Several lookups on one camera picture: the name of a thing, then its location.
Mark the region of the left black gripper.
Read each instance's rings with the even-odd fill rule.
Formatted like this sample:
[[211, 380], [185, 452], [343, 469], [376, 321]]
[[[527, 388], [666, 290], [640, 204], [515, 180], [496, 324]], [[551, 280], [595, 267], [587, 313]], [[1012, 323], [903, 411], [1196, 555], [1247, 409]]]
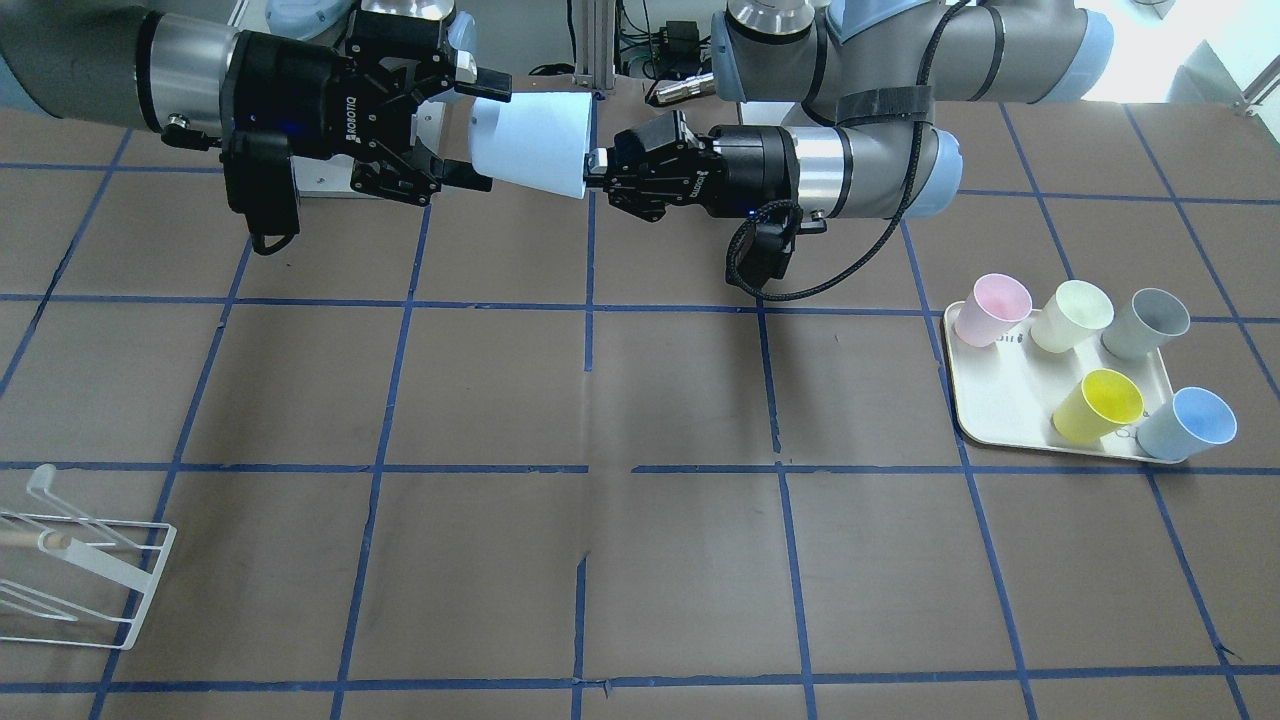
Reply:
[[698, 205], [714, 218], [745, 218], [767, 202], [797, 199], [799, 160], [776, 126], [716, 126], [699, 135], [681, 111], [618, 132], [590, 150], [586, 173], [605, 173], [618, 208], [658, 222], [669, 206]]

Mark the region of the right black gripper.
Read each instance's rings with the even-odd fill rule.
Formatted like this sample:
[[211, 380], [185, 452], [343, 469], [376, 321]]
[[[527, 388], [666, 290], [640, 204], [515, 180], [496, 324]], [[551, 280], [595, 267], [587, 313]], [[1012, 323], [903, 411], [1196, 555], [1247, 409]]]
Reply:
[[244, 31], [220, 90], [220, 160], [229, 208], [269, 256], [300, 233], [291, 159], [355, 159], [352, 186], [425, 206], [443, 188], [490, 192], [493, 178], [415, 138], [417, 109], [457, 91], [509, 102], [511, 74], [452, 44], [453, 15], [352, 15], [342, 50]]

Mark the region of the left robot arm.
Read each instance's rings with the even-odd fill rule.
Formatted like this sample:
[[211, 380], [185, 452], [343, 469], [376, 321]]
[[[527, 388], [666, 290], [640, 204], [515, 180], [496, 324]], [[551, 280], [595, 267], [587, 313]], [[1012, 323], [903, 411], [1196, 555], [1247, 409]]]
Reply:
[[1075, 101], [1114, 45], [1110, 19], [1074, 1], [730, 1], [710, 22], [716, 95], [786, 102], [783, 123], [699, 133], [668, 111], [588, 155], [584, 179], [648, 222], [687, 205], [745, 218], [776, 200], [824, 218], [931, 217], [963, 176], [938, 101]]

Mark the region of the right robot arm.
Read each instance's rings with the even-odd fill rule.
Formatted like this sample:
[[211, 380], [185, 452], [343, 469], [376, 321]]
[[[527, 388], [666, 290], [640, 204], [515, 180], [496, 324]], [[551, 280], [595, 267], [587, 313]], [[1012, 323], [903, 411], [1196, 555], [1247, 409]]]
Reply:
[[342, 49], [118, 1], [5, 1], [3, 105], [218, 150], [232, 211], [269, 256], [300, 233], [294, 158], [352, 159], [351, 188], [415, 206], [486, 192], [415, 117], [449, 92], [507, 102], [511, 77], [460, 42], [452, 1], [357, 1]]

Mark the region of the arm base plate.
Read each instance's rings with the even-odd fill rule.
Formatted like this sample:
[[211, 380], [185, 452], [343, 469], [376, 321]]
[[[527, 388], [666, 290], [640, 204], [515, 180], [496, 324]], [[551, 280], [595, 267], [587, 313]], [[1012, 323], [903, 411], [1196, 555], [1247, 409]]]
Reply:
[[[424, 102], [416, 111], [412, 129], [415, 138], [434, 152], [440, 151], [442, 132], [451, 105]], [[326, 160], [292, 158], [294, 182], [302, 199], [374, 199], [352, 186], [355, 159], [337, 154]]]

